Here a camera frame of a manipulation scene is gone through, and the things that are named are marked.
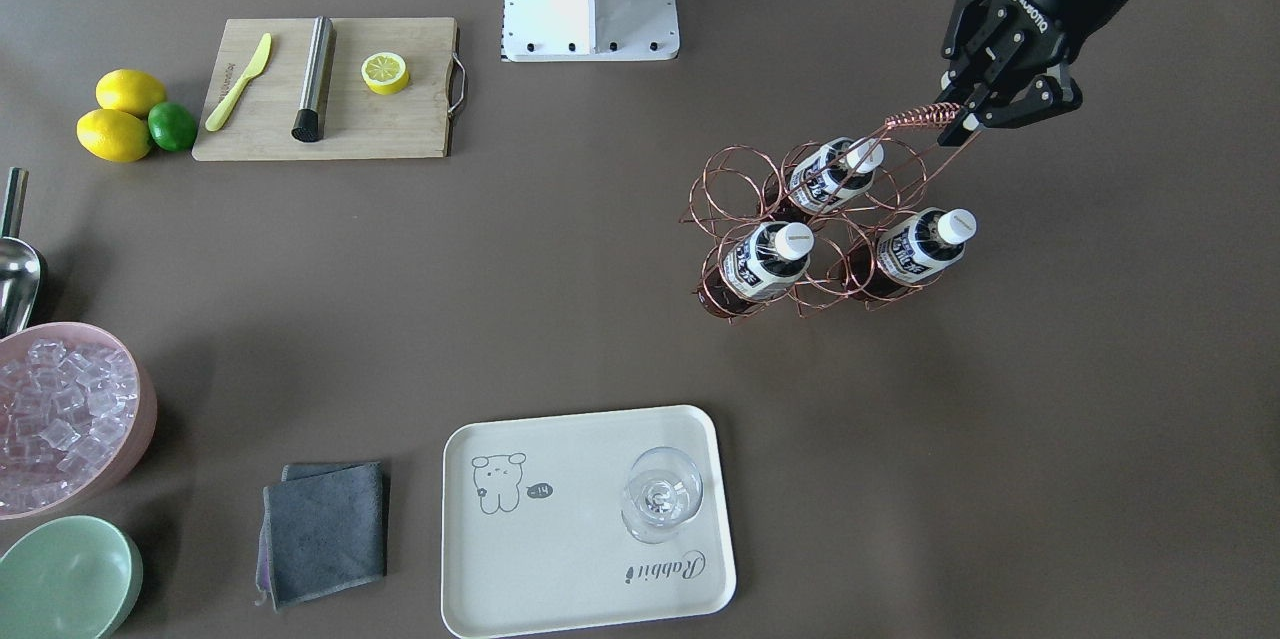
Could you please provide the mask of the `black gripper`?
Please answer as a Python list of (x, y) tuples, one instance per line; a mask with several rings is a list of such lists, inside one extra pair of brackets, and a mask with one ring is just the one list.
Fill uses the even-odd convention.
[(983, 129), (1018, 129), (1082, 106), (1068, 36), (1029, 0), (956, 0), (943, 33), (948, 68), (938, 102), (955, 115), (938, 146), (960, 147)]

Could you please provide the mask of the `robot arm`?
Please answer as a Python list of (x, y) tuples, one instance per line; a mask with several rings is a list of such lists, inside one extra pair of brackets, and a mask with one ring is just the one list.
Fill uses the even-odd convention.
[(959, 147), (983, 129), (1015, 129), (1074, 111), (1070, 68), (1082, 46), (1129, 0), (956, 0), (941, 47), (952, 102), (937, 142)]

